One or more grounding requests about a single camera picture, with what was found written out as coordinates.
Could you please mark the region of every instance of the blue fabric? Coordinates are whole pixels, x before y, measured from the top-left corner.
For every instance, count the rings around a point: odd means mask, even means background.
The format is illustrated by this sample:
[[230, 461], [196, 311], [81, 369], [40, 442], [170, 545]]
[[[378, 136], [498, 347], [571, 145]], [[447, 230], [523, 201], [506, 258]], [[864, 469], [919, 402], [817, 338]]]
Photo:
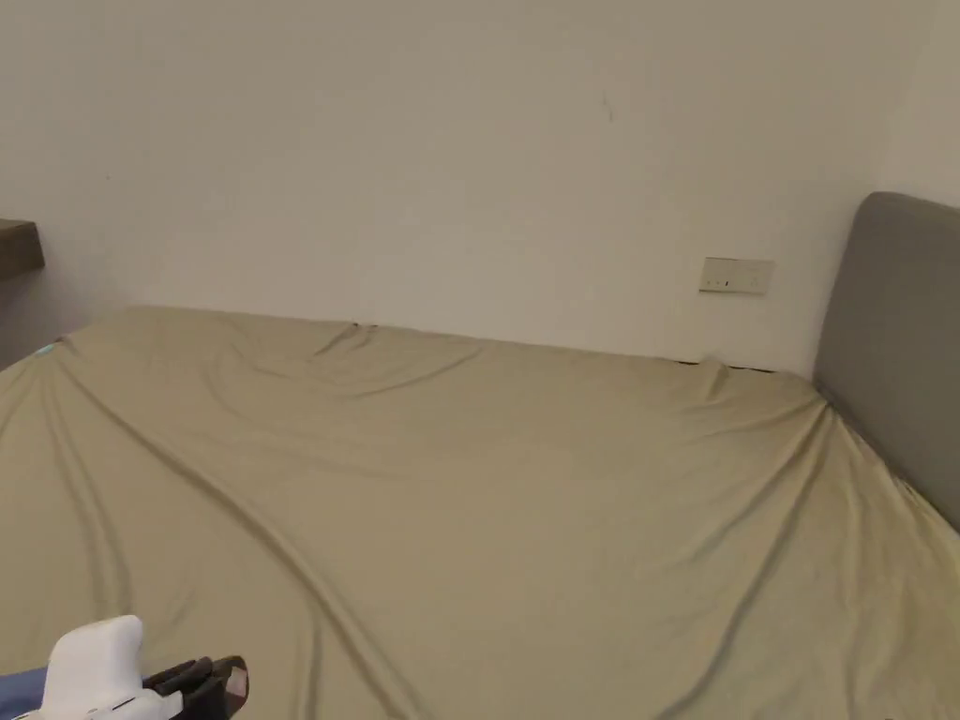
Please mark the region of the blue fabric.
[[12, 720], [39, 708], [46, 680], [45, 667], [16, 675], [0, 675], [0, 720]]

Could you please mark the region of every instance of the mattress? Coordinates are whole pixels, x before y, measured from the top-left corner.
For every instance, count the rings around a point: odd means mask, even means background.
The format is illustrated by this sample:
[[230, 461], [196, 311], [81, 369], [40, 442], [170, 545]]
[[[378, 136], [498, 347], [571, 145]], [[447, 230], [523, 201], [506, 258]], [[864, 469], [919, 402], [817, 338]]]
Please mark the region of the mattress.
[[0, 673], [135, 612], [251, 719], [960, 712], [960, 539], [796, 376], [135, 308], [0, 423]]

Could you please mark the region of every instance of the electrical socket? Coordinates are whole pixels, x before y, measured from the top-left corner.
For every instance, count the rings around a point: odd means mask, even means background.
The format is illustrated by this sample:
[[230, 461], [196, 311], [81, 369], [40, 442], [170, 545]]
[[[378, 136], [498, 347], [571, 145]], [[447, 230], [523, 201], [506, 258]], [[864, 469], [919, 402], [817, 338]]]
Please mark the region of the electrical socket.
[[700, 292], [766, 295], [773, 272], [772, 260], [708, 257], [700, 276]]

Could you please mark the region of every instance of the wooden shelf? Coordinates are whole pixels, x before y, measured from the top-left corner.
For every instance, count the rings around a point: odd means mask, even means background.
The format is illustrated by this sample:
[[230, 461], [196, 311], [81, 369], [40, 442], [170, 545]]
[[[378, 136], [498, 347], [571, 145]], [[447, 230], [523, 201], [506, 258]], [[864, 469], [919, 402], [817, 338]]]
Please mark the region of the wooden shelf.
[[0, 280], [39, 270], [44, 265], [34, 223], [0, 219]]

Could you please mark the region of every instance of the white object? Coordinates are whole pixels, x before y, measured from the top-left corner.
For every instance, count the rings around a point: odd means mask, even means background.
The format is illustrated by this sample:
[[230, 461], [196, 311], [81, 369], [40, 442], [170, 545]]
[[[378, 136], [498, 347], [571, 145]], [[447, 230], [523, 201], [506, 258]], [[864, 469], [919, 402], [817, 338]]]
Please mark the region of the white object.
[[183, 710], [176, 692], [144, 689], [139, 653], [143, 623], [134, 615], [84, 625], [61, 637], [50, 654], [36, 720], [169, 720]]
[[703, 293], [746, 293], [766, 295], [774, 272], [771, 260], [737, 260], [731, 257], [708, 257], [700, 277]]

